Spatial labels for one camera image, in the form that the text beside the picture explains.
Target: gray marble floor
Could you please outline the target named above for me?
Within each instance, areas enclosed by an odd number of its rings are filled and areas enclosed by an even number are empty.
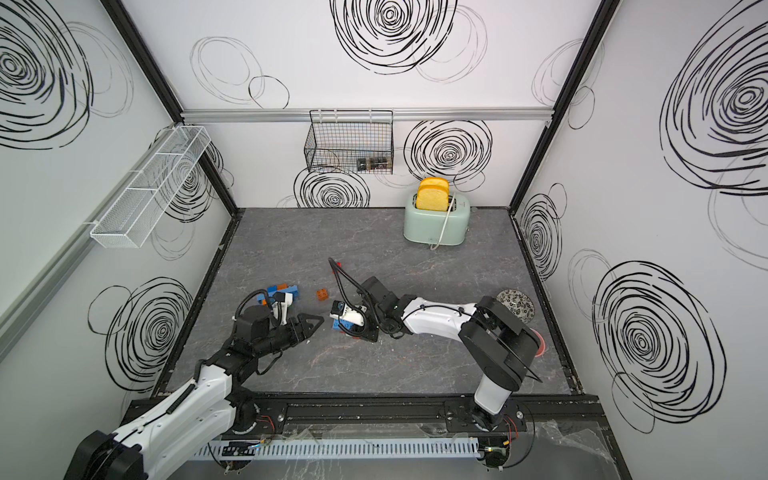
[[[462,245],[430,251],[403,238],[403,209],[248,209],[167,389],[186,382],[195,361],[221,347],[237,304],[252,290],[297,285],[300,297],[290,313],[327,318],[331,300],[340,299],[327,260],[333,257],[359,282],[375,275],[398,295],[470,303],[505,289],[526,293],[537,307],[529,326],[543,336],[547,350],[531,366],[544,382],[526,380],[518,393],[568,394],[506,211],[473,210]],[[324,302],[315,296],[322,288],[329,294]],[[345,290],[354,292],[351,286]],[[481,375],[454,340],[381,335],[369,343],[333,330],[327,319],[309,342],[288,349],[269,373],[251,376],[245,386],[259,392],[469,393]]]

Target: black metal frame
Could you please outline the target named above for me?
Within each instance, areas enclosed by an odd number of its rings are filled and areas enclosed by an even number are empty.
[[[168,112],[170,119],[175,122],[183,122],[181,117],[181,104],[176,99],[173,90],[170,89],[170,85],[163,76],[163,72],[160,67],[157,66],[152,54],[144,43],[144,39],[141,38],[139,31],[136,29],[134,21],[125,9],[121,0],[101,0],[101,4],[104,6],[104,10],[107,11],[109,17],[112,19],[114,26],[120,32],[120,36],[125,41],[125,44],[131,50],[136,62],[141,67],[144,75],[147,77],[152,89],[157,94],[160,102]],[[213,162],[210,161],[210,157],[207,152],[203,152],[200,160],[197,162],[200,168],[203,169],[210,184],[214,187],[214,190],[221,199],[221,203],[227,209],[227,212],[231,217],[237,215],[237,205],[232,198],[230,191],[227,189],[227,185],[221,180],[221,176],[216,170]]]
[[[246,435],[225,434],[223,440],[258,439],[262,435],[295,433],[296,428],[310,428],[314,435],[322,434],[333,426],[343,423],[375,424],[383,423],[415,423],[428,428],[432,424],[446,424],[447,432],[451,435],[448,418],[453,412],[445,409],[446,405],[468,401],[471,393],[464,395],[386,395],[370,396],[359,394],[339,393],[254,393],[251,399],[260,408],[260,413],[269,415],[273,420],[274,429],[270,423],[262,422]],[[125,413],[122,424],[132,422],[140,415],[152,409],[162,397],[134,400]],[[523,412],[528,413],[530,420],[525,417],[520,420],[513,417],[518,430],[525,429],[525,422],[596,422],[607,444],[608,450],[616,462],[619,475],[624,480],[632,476],[624,462],[616,438],[605,418],[605,412],[599,399],[593,395],[513,395],[510,397],[525,406]],[[472,436],[485,439],[484,442],[503,440],[506,431],[482,432],[475,429]]]
[[[587,36],[584,37],[584,41],[581,43],[581,47],[576,55],[576,60],[571,66],[571,71],[568,72],[568,76],[565,78],[565,83],[563,84],[562,90],[560,90],[558,99],[554,103],[554,113],[551,122],[545,127],[544,131],[541,132],[541,136],[536,143],[536,148],[533,150],[533,154],[528,161],[528,165],[525,167],[518,188],[515,190],[515,195],[512,197],[512,202],[509,204],[509,209],[512,215],[517,213],[518,208],[520,208],[520,205],[523,203],[523,198],[525,197],[526,192],[528,192],[528,188],[531,186],[531,183],[536,176],[536,172],[549,150],[549,146],[560,127],[560,123],[568,112],[568,107],[571,105],[576,91],[579,89],[581,78],[584,77],[584,73],[586,73],[589,68],[589,64],[592,62],[592,57],[594,57],[594,53],[597,51],[598,46],[603,39],[603,34],[611,23],[611,19],[614,17],[614,12],[616,12],[616,8],[620,3],[621,0],[602,0],[600,2],[598,11],[594,14],[589,30],[587,30]]]
[[[227,250],[230,248],[230,244],[232,243],[232,239],[235,237],[235,232],[237,232],[237,227],[240,225],[240,221],[243,219],[244,213],[244,208],[241,208],[237,211],[237,214],[230,220],[230,224],[227,226],[227,230],[224,232],[224,236],[221,237],[221,242],[219,242],[219,249],[216,251],[214,259],[211,260],[210,265],[208,266],[208,271],[205,273],[205,277],[203,277],[203,282],[200,284],[200,288],[197,289],[197,295],[194,297],[194,301],[192,302],[192,307],[187,314],[187,318],[184,319],[184,324],[181,326],[179,336],[174,342],[174,348],[170,351],[170,355],[168,356],[168,360],[165,362],[163,371],[161,372],[160,376],[157,377],[157,383],[152,390],[153,397],[163,392],[168,386],[168,382],[170,382],[170,375],[174,372],[174,368],[176,368],[176,362],[178,362],[179,358],[181,357],[181,352],[184,351],[184,346],[187,344],[187,339],[189,339],[190,333],[192,333],[192,328],[197,321],[197,317],[200,315],[200,311],[203,308],[203,303],[205,303],[205,299],[208,297],[208,292],[210,292],[210,288],[214,284],[214,279],[216,278],[216,274],[219,272],[219,267],[224,261],[224,255],[227,254]]]
[[[512,222],[512,228],[515,229],[515,238],[517,238],[520,251],[523,253],[525,266],[528,268],[528,275],[531,276],[531,282],[533,282],[534,290],[536,290],[538,303],[541,305],[541,311],[543,312],[544,318],[547,321],[549,333],[552,335],[554,349],[558,353],[558,358],[560,359],[560,364],[562,366],[563,373],[565,374],[565,379],[568,381],[568,386],[571,387],[571,393],[583,393],[584,389],[582,388],[581,381],[579,380],[578,374],[576,373],[576,367],[574,366],[573,360],[571,359],[571,354],[568,353],[568,348],[565,346],[565,341],[563,340],[563,334],[560,331],[560,326],[554,319],[554,311],[552,310],[552,306],[549,303],[547,293],[544,290],[544,284],[541,283],[541,279],[538,277],[536,269],[533,266],[533,259],[531,258],[531,252],[528,251],[528,245],[525,244],[522,239],[522,235],[520,234],[520,226],[518,225],[518,221],[512,213],[509,214],[509,220]]]

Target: mint green toaster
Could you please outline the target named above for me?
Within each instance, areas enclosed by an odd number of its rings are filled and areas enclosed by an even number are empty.
[[[459,245],[464,241],[469,226],[469,200],[464,195],[453,194],[448,198],[449,204],[452,197],[455,202],[448,215],[448,223],[445,224],[441,245]],[[406,202],[406,221],[402,234],[412,242],[434,245],[440,238],[443,222],[445,212],[419,210],[416,208],[416,194],[413,194]]]

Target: white wire basket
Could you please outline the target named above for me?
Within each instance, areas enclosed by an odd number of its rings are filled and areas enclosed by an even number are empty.
[[[204,127],[175,127],[99,219],[91,238],[106,248],[141,247],[209,144]]]

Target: wire basket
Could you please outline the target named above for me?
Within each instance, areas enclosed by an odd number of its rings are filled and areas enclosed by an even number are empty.
[[[312,110],[304,142],[309,172],[391,174],[391,110]]]
[[[103,247],[139,248],[210,144],[203,127],[176,127],[109,207],[91,238]]]

